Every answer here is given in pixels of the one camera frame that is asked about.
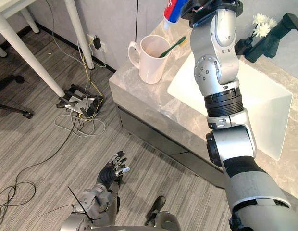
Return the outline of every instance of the gray wall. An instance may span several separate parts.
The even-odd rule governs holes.
[[[49,0],[55,16],[55,32],[76,44],[71,21],[63,0]],[[139,0],[137,41],[148,35],[163,19],[167,0]],[[242,0],[244,11],[237,19],[237,40],[252,32],[253,15],[263,13],[279,21],[286,13],[298,17],[298,0]],[[98,35],[106,43],[107,52],[94,51],[97,58],[118,69],[127,59],[126,49],[135,39],[137,0],[75,0],[85,33]],[[44,0],[30,6],[35,19],[52,28],[51,14]],[[291,31],[280,42],[272,62],[298,78],[298,33]]]

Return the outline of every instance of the black vase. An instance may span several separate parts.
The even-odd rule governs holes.
[[[251,43],[253,42],[252,37],[248,37],[246,39],[240,39],[235,45],[235,52],[237,55],[244,55],[248,52],[253,46]]]

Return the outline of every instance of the baseboard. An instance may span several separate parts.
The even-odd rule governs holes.
[[[44,30],[44,31],[47,32],[48,34],[52,35],[52,31],[51,31],[50,29],[46,28],[45,26],[43,26],[43,25],[41,25],[41,24],[39,24],[39,23],[37,23],[37,22],[36,22],[36,24],[37,24],[37,26],[38,26],[39,29]],[[66,40],[65,38],[63,38],[63,37],[60,36],[59,34],[56,34],[55,32],[54,32],[54,37],[57,38],[57,39],[59,39],[60,41],[64,42],[64,43],[67,44],[68,46],[70,46],[70,47],[72,47],[72,48],[78,50],[78,48],[77,48],[76,45],[74,45],[72,42]],[[103,62],[102,62],[100,59],[97,59],[95,56],[91,56],[91,57],[92,57],[92,60],[93,60],[93,61],[95,61],[96,63],[98,63],[98,64],[100,64],[100,65],[103,65]],[[105,65],[106,65],[106,69],[112,71],[113,73],[116,72],[116,70],[115,70],[114,68],[112,68],[111,66],[109,66],[109,65],[107,65],[107,64],[105,64]]]
[[[40,30],[44,30],[45,32],[47,32],[48,34],[52,35],[52,31],[50,29],[47,29],[45,26],[37,23],[37,26]],[[19,32],[17,32],[17,35],[22,38],[24,35],[26,35],[28,32],[32,31],[32,29],[30,28],[30,26],[26,26],[24,27],[22,30],[20,30]],[[72,42],[66,40],[65,38],[63,38],[62,36],[54,33],[54,37],[59,39],[60,41],[64,42],[65,44],[67,44],[68,46],[78,50],[77,46],[74,45]],[[8,41],[4,41],[0,47],[3,49],[3,50],[6,50],[7,48],[11,47],[10,43]],[[92,60],[95,61],[96,63],[100,64],[100,65],[103,65],[103,62],[100,60],[100,59],[97,59],[95,56],[91,56],[92,57]],[[114,68],[112,68],[111,66],[106,65],[106,69],[112,71],[113,73],[116,72],[116,70]]]
[[[24,27],[22,30],[20,30],[17,35],[22,38],[24,35],[26,35],[29,31],[31,31],[32,29],[30,28],[30,26],[26,26]],[[4,41],[0,47],[3,49],[3,50],[6,50],[7,48],[11,47],[10,43],[8,41]]]

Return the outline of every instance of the cabinet drawer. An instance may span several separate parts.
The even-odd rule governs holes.
[[[188,152],[172,155],[172,158],[209,181],[211,184],[224,188],[223,172],[219,168],[209,164],[207,161],[199,158],[197,155]]]
[[[188,152],[187,149],[178,145],[170,138],[161,134],[159,131],[136,118],[134,115],[118,107],[118,114],[122,126],[131,132],[133,135],[141,138],[143,141],[158,149],[167,155]]]

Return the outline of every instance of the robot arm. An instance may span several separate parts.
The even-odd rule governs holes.
[[[242,10],[238,0],[192,0],[181,11],[193,27],[194,77],[213,130],[206,135],[209,157],[223,168],[232,230],[298,231],[291,204],[254,161],[257,146],[236,78],[235,23]]]
[[[64,221],[61,231],[87,231],[95,227],[115,225],[119,210],[118,191],[122,175],[130,171],[124,162],[123,151],[114,155],[98,175],[91,189],[85,189],[77,199],[71,215]]]

